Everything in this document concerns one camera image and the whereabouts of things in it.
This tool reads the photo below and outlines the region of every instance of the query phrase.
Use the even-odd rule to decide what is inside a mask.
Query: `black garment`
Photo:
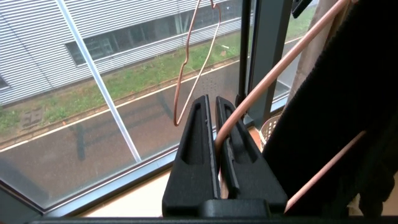
[[[398,148],[392,142],[398,136],[397,6],[398,1],[387,0],[361,0],[354,6],[267,142],[264,158],[291,197],[367,131],[288,215],[340,217],[361,192],[363,212],[374,216],[380,208],[369,208],[369,202],[382,202],[390,194],[393,170],[382,162],[386,151]],[[398,163],[397,156],[392,160]],[[386,184],[376,191],[375,176]]]

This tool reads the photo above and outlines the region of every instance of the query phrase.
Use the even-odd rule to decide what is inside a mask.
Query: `corrugated metal wall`
[[[66,4],[85,38],[191,10],[196,0],[66,0]],[[203,1],[201,6],[209,4]],[[1,0],[0,25],[0,75],[10,86],[0,90],[0,105],[91,76],[86,65],[75,65],[65,47],[73,37],[54,0]],[[240,19],[226,21],[219,34],[239,28]],[[215,26],[196,30],[191,43],[211,38],[214,31]],[[96,64],[100,72],[107,72],[184,43],[185,35],[177,35],[98,59]]]

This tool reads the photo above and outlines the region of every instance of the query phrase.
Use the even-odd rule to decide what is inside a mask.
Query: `manhole cover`
[[[31,111],[22,114],[21,127],[22,129],[30,128],[36,124],[39,124],[43,119],[44,108],[36,108]]]

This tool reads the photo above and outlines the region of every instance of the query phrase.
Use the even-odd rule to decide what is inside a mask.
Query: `glass pane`
[[[178,144],[190,108],[174,127],[174,84],[195,2],[154,2],[65,1],[143,160]],[[178,113],[215,31],[209,3],[202,1],[201,29],[192,34]],[[242,2],[229,3],[190,102],[208,94],[213,124],[215,97],[233,102],[238,90]],[[136,166],[55,1],[1,1],[0,13],[0,75],[10,86],[0,92],[2,184],[48,209]]]
[[[134,164],[55,1],[1,1],[0,17],[1,184],[46,209]],[[85,42],[93,58],[118,51],[109,33]]]
[[[312,1],[297,19],[294,19],[292,16],[290,16],[283,55],[285,55],[308,31],[317,5],[318,1]],[[278,100],[287,100],[290,88],[293,84],[294,76],[296,75],[296,69],[299,60],[300,55],[298,55],[278,77],[274,94],[274,102]]]

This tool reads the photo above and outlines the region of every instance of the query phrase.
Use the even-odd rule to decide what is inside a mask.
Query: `floor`
[[[260,147],[261,140],[256,129],[250,133]],[[169,179],[170,171],[154,177],[134,189],[105,202],[82,216],[84,217],[159,217],[162,214],[162,197]],[[384,204],[383,215],[398,215],[398,187],[390,194]]]

